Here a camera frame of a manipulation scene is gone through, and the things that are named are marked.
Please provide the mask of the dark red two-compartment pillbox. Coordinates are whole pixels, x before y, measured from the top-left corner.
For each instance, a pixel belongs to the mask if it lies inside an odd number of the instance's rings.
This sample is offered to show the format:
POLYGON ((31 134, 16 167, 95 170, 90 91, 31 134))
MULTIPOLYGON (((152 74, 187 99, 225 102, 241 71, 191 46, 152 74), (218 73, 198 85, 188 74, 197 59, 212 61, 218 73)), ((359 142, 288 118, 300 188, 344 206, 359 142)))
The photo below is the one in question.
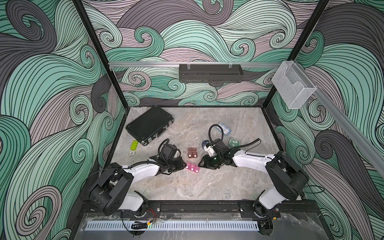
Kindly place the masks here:
POLYGON ((188 158, 194 159, 198 157, 198 151, 197 148, 190 147, 188 148, 188 158))

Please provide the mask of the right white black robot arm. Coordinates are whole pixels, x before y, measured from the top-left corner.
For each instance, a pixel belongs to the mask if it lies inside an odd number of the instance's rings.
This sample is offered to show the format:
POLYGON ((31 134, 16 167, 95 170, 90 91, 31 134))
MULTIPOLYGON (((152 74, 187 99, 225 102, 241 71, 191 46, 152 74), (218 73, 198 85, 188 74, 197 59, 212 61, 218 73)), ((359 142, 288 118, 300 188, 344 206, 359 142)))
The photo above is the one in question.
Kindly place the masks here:
POLYGON ((254 202, 258 216, 277 212, 275 206, 283 201, 294 201, 309 182, 309 175, 285 152, 276 154, 248 153, 239 148, 208 150, 199 167, 217 170, 222 166, 249 168, 267 174, 273 185, 263 191, 254 202))

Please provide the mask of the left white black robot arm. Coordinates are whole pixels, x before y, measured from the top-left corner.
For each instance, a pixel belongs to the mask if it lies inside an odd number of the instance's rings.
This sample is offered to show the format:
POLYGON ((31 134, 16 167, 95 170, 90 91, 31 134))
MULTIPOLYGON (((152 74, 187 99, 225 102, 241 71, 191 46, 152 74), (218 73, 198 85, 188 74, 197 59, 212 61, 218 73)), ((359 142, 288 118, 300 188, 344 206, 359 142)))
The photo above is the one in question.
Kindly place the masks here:
POLYGON ((131 185, 149 177, 170 175, 186 167, 187 163, 181 157, 168 163, 156 157, 131 166, 112 163, 89 188, 87 197, 105 216, 117 211, 143 216, 147 212, 149 200, 138 191, 130 193, 131 185))

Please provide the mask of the pink three-compartment pillbox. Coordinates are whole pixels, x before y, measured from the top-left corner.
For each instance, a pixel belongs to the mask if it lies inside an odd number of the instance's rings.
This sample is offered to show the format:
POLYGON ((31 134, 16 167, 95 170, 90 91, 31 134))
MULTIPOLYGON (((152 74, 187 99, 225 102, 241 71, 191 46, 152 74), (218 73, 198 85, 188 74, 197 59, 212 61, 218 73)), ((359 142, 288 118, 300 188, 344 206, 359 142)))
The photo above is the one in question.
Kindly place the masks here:
POLYGON ((199 173, 200 172, 200 167, 196 164, 193 164, 191 162, 187 162, 187 166, 186 166, 186 169, 187 170, 190 170, 194 173, 199 173))

